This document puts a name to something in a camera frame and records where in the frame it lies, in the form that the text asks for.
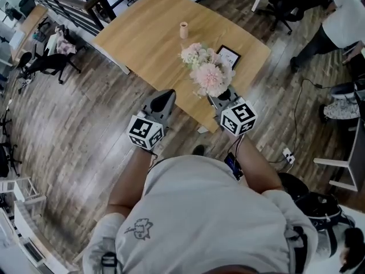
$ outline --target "white t-shirt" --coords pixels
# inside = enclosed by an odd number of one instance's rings
[[[98,273],[107,251],[116,252],[123,273],[204,273],[225,265],[288,273],[287,223],[303,227],[312,255],[317,232],[287,193],[260,195],[218,160],[171,158],[148,174],[127,218],[113,213],[98,222],[84,273]]]
[[[359,0],[334,0],[337,9],[323,22],[323,30],[340,49],[365,43],[365,6]]]

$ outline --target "power outlet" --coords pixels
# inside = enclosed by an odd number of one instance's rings
[[[293,164],[295,161],[295,157],[294,155],[290,152],[289,148],[285,148],[283,150],[283,155],[285,156],[287,162],[289,162],[290,164]]]

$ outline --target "framed sign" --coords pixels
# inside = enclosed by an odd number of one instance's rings
[[[237,54],[235,51],[231,50],[230,48],[227,48],[226,46],[222,45],[219,50],[217,51],[217,54],[220,55],[222,58],[226,59],[232,69],[237,64],[238,60],[240,59],[241,55]]]

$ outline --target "shoe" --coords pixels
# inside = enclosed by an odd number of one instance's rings
[[[204,156],[204,152],[205,152],[205,148],[203,145],[198,145],[197,147],[194,148],[193,150],[193,155],[200,155],[200,156]]]
[[[318,110],[319,118],[321,119],[322,124],[327,123],[329,120],[329,117],[324,114],[325,106],[325,104],[320,105]]]
[[[292,57],[290,59],[290,68],[291,68],[291,72],[293,72],[293,73],[297,73],[299,70],[299,66],[295,63],[296,58],[297,57]]]

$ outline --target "printed graphic on shirt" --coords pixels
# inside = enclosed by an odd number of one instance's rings
[[[148,218],[141,218],[135,222],[134,227],[128,227],[124,233],[133,232],[136,239],[145,240],[150,239],[149,229],[153,226],[153,223]]]

